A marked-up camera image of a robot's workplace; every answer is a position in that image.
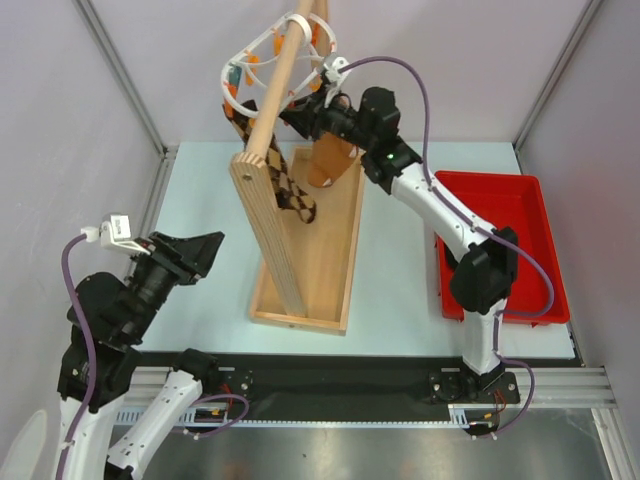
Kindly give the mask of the argyle sock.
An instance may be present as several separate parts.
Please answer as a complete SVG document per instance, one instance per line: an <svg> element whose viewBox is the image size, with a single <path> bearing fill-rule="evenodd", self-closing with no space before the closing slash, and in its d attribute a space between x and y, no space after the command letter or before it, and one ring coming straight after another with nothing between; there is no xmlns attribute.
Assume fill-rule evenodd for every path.
<svg viewBox="0 0 640 480"><path fill-rule="evenodd" d="M234 109L227 101L223 103L226 119L238 133L244 145L248 143L255 119ZM265 162L270 175L272 190L280 210L294 211L305 224L315 220L317 205L315 200L292 178L288 163L283 156L275 135L272 135Z"/></svg>

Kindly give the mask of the brown orange sock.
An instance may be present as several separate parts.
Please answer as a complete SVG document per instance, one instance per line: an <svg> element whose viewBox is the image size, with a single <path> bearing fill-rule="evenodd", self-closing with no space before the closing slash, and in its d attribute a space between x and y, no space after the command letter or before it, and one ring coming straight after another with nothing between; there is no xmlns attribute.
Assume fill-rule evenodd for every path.
<svg viewBox="0 0 640 480"><path fill-rule="evenodd" d="M333 185L354 163L359 148L331 133L313 142L307 182L315 188Z"/></svg>

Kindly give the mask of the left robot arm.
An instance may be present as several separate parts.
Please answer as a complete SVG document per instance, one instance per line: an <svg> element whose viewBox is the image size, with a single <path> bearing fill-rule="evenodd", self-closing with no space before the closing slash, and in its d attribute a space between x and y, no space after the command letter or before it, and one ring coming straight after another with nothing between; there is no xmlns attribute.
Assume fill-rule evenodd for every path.
<svg viewBox="0 0 640 480"><path fill-rule="evenodd" d="M111 244L106 231L85 227L63 249L61 268L71 307L70 345L61 360L57 391L61 422L57 479L139 479L173 424L195 400L214 397L223 383L217 359L189 348L177 355L168 384L118 452L109 438L141 354L137 346L176 286L191 286L210 272L225 236L190 238L154 232L114 245L135 268L121 281L97 272L75 284L69 256L81 242Z"/></svg>

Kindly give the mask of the white round clip hanger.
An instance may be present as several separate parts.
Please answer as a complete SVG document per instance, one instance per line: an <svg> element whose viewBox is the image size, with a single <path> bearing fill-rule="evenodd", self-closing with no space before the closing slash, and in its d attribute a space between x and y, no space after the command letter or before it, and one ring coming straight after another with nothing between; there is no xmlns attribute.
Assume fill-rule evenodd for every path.
<svg viewBox="0 0 640 480"><path fill-rule="evenodd" d="M268 88L268 85L260 79L258 70L276 65L284 44L286 28L289 23L299 23L295 17L293 12L282 15L243 50L228 60L220 74L223 103L227 101L234 109L244 115L251 118L257 117L257 107L242 106L237 100L239 88L243 83L249 87L260 87L263 90ZM320 88L321 76L317 72L316 65L321 63L326 56L337 51L338 42L335 32L328 22L320 16L311 13L306 19L303 30L305 44L295 61L309 60L312 63L312 70L300 84L286 94L281 108L286 107L294 100L301 99L304 94L310 94ZM240 66L243 69L238 87L228 83L228 72L232 66Z"/></svg>

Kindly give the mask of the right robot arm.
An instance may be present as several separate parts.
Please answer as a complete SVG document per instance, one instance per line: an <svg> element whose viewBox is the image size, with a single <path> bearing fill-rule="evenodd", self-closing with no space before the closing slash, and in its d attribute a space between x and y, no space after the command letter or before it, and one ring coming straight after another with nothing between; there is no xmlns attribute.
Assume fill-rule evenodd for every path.
<svg viewBox="0 0 640 480"><path fill-rule="evenodd" d="M399 134L395 95L370 87L358 108L317 91L290 103L280 118L306 139L329 133L363 150L368 179L413 210L447 246L456 263L449 289L464 312L463 393L484 401L504 364L495 336L518 274L516 232L474 214L430 173Z"/></svg>

